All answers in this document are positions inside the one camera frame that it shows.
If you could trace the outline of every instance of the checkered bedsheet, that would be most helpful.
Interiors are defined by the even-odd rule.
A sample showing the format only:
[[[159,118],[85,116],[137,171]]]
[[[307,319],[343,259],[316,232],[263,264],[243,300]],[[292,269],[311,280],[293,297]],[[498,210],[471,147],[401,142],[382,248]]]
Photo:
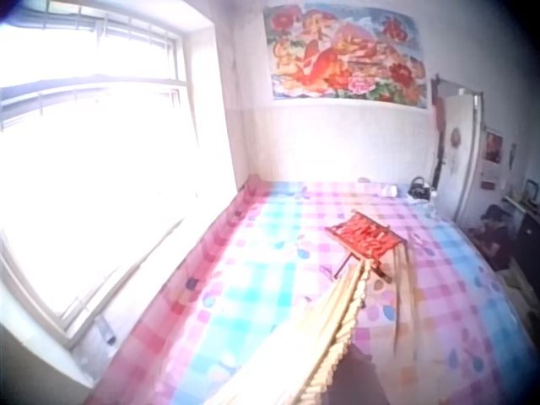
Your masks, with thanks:
[[[330,288],[344,249],[324,227],[352,209],[390,225],[414,257],[416,356],[394,353],[395,284],[375,275],[354,333],[389,401],[462,405],[519,395],[536,352],[494,272],[454,224],[425,206],[377,197],[381,188],[251,178],[144,312],[88,403],[202,403],[297,304]],[[405,342],[407,316],[400,325]]]

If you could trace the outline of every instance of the bed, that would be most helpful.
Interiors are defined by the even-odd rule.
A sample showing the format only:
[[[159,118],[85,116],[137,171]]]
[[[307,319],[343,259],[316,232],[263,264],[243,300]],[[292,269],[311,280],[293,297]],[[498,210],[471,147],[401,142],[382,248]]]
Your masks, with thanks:
[[[331,288],[345,251],[324,229],[352,210],[390,225],[413,256],[418,350],[393,349],[396,285],[377,277],[352,338],[389,403],[517,399],[537,353],[494,272],[453,223],[380,197],[383,188],[250,178],[156,295],[87,403],[208,400],[276,327]],[[413,335],[411,316],[400,317],[398,342]]]

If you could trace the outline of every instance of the white door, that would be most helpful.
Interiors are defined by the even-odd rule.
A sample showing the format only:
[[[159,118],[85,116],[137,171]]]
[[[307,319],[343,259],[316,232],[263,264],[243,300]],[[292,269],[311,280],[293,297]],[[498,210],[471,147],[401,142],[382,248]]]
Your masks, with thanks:
[[[456,221],[471,175],[474,144],[474,96],[445,99],[445,153],[435,205],[444,218]]]

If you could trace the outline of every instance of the bag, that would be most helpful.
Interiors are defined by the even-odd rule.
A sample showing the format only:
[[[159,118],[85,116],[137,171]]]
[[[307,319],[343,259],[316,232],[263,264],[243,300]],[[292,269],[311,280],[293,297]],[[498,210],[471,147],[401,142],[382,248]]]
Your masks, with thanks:
[[[415,200],[427,200],[431,198],[431,191],[429,186],[425,184],[423,177],[414,177],[411,181],[411,186],[408,189],[408,195],[414,198]]]

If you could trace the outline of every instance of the window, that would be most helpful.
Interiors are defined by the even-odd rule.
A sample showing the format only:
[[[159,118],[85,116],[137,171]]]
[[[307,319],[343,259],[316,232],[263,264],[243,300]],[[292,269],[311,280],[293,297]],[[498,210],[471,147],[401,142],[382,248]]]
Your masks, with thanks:
[[[70,342],[105,282],[134,271],[196,198],[196,140],[169,35],[24,16],[0,27],[1,263]]]

